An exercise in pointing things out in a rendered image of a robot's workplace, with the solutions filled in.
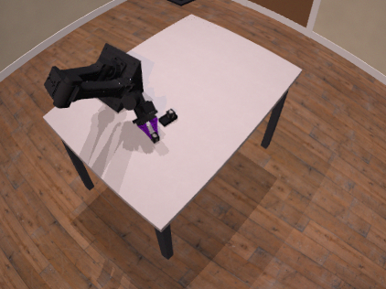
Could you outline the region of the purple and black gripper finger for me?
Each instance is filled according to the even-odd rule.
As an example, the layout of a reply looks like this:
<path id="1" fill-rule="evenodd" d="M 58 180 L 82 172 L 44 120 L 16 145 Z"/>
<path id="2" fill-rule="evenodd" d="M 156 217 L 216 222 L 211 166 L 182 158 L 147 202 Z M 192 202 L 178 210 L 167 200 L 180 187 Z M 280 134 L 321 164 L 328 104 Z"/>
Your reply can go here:
<path id="1" fill-rule="evenodd" d="M 142 126 L 141 126 L 141 125 L 142 125 Z M 141 125 L 137 125 L 137 126 L 138 126 L 142 131 L 144 131 L 150 139 L 152 139 L 151 134 L 149 133 L 149 130 L 148 130 L 148 128 L 147 128 L 146 123 L 145 123 L 145 124 L 141 124 Z"/>
<path id="2" fill-rule="evenodd" d="M 154 131 L 158 134 L 158 131 L 157 131 L 157 117 L 151 121 L 149 121 L 151 126 L 153 127 Z"/>

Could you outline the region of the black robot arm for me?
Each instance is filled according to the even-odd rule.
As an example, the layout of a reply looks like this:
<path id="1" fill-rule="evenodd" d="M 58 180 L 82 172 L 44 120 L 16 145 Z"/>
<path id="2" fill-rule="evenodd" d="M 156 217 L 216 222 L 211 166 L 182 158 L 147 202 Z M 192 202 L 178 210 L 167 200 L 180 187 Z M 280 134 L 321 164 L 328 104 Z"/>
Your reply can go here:
<path id="1" fill-rule="evenodd" d="M 52 66 L 44 86 L 54 101 L 53 105 L 62 109 L 69 108 L 72 102 L 78 100 L 114 97 L 120 99 L 126 110 L 134 110 L 137 119 L 154 117 L 153 102 L 142 103 L 145 99 L 141 91 L 132 91 L 135 86 L 133 81 L 127 77 L 120 78 L 127 64 L 118 57 L 114 57 L 112 61 L 99 57 L 90 66 L 61 71 Z"/>

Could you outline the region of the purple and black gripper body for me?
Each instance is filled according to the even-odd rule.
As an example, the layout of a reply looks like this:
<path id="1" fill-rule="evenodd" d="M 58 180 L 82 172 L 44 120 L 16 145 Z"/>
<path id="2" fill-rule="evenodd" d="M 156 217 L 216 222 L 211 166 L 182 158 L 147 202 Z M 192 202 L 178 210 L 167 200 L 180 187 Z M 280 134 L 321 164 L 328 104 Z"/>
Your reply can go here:
<path id="1" fill-rule="evenodd" d="M 141 125 L 141 124 L 145 124 L 145 123 L 147 123 L 147 122 L 149 122 L 149 121 L 151 121 L 151 120 L 153 120 L 153 119 L 155 119 L 157 116 L 154 116 L 153 118 L 149 118 L 149 119 L 147 119 L 147 117 L 145 116 L 145 117 L 143 117 L 143 118 L 141 118 L 141 119 L 135 119 L 134 121 L 132 121 L 133 122 L 133 124 L 137 124 L 137 125 Z M 138 121 L 136 121 L 136 120 L 138 120 Z M 140 124 L 139 124 L 140 123 Z"/>

